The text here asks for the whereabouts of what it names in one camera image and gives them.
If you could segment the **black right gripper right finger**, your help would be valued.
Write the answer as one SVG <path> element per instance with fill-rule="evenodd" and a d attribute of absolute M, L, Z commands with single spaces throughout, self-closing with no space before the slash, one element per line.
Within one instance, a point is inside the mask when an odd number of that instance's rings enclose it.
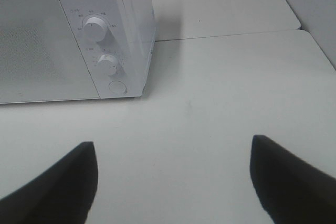
<path fill-rule="evenodd" d="M 274 223 L 335 223 L 335 178 L 267 136 L 253 137 L 250 176 Z"/>

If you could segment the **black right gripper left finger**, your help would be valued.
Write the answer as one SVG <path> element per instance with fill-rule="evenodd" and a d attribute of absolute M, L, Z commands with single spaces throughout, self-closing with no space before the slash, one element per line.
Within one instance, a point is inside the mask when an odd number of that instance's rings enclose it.
<path fill-rule="evenodd" d="M 93 142 L 82 142 L 1 199 L 1 223 L 85 223 L 98 187 Z"/>

